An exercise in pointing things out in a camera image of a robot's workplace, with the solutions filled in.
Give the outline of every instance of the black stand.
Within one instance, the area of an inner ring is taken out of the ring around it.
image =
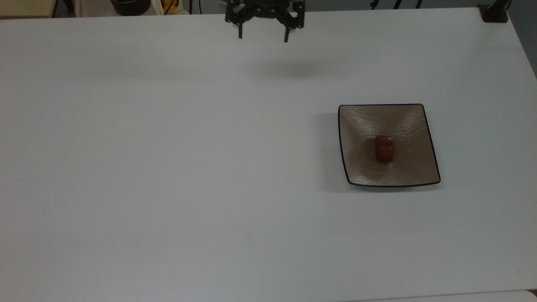
[[[509,17],[505,7],[509,0],[496,0],[493,5],[479,4],[477,7],[481,12],[481,18],[487,23],[507,23]]]

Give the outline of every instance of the black mount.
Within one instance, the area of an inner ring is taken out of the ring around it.
[[[509,17],[505,7],[510,0],[496,0],[493,5],[479,4],[481,18],[487,23],[507,23]]]
[[[228,0],[226,7],[226,22],[238,26],[239,39],[242,39],[242,25],[253,17],[280,21],[285,26],[284,42],[288,41],[291,30],[304,27],[306,0],[244,0],[244,7],[235,11],[240,4],[240,0]],[[290,5],[296,17],[289,13]]]

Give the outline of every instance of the yellow object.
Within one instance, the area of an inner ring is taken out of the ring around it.
[[[170,3],[172,1],[173,1],[173,4],[170,7],[170,11],[176,9],[177,6],[179,6],[179,1],[178,0],[161,0],[162,9],[164,9],[164,11],[166,11],[168,9],[168,6],[170,6]]]

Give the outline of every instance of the black bowl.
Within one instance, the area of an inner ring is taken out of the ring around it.
[[[115,11],[122,16],[139,16],[151,6],[151,0],[110,0]]]

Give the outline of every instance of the brown object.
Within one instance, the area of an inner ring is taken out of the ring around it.
[[[391,162],[394,159],[394,149],[394,139],[390,136],[379,135],[375,138],[375,157],[379,162]]]
[[[347,181],[363,186],[418,186],[440,182],[421,104],[341,105],[339,139]],[[393,139],[389,164],[375,156],[379,134]]]

